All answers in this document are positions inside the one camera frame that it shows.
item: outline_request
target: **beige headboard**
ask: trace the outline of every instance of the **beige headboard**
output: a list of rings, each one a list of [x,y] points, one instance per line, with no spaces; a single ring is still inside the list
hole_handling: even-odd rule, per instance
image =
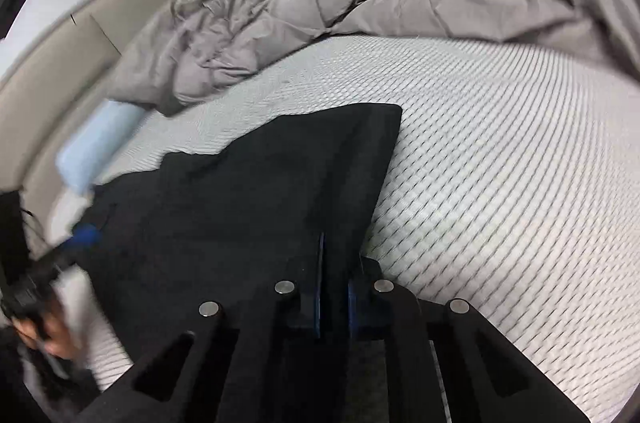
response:
[[[110,67],[167,0],[89,0],[34,42],[0,82],[0,190],[23,187],[43,223],[62,180],[55,157],[105,98]]]

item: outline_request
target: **white mattress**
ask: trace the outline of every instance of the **white mattress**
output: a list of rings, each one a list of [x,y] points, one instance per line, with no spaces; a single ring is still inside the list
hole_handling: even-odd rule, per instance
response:
[[[422,298],[468,299],[611,421],[640,378],[640,85],[626,76],[526,45],[329,38],[174,119],[152,114],[102,181],[359,101],[403,108],[363,252]]]
[[[73,225],[92,202],[91,195],[78,196],[65,189],[58,196],[47,221],[46,238],[51,246],[71,236]],[[66,322],[82,349],[82,360],[105,390],[132,365],[129,355],[102,313],[89,275],[77,266],[65,271],[55,289],[65,307]]]

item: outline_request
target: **pillow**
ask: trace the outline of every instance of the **pillow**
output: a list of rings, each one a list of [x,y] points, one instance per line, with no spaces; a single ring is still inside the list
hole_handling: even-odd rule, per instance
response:
[[[105,100],[58,152],[56,167],[66,186],[80,196],[91,190],[145,114],[140,106]]]

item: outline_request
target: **hand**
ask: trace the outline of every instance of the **hand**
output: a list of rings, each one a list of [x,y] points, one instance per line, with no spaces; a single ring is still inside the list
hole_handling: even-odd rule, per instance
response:
[[[65,313],[57,297],[51,299],[49,310],[42,316],[44,328],[47,331],[47,340],[44,341],[44,348],[50,355],[64,359],[74,359],[78,354],[78,349],[74,344],[71,332],[65,323]],[[11,319],[12,323],[24,345],[31,349],[36,349],[37,332],[36,326],[30,320]]]

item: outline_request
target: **black fabric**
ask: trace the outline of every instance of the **black fabric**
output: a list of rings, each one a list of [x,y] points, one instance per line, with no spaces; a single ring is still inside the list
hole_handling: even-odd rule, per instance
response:
[[[22,380],[24,368],[18,345],[13,327],[0,329],[0,413],[6,418],[2,420],[50,423]]]
[[[79,264],[131,358],[203,301],[237,324],[255,287],[287,279],[292,259],[315,262],[323,233],[325,335],[344,337],[347,277],[401,113],[364,103],[280,116],[220,154],[170,153],[97,187],[80,223],[103,226],[102,240]]]

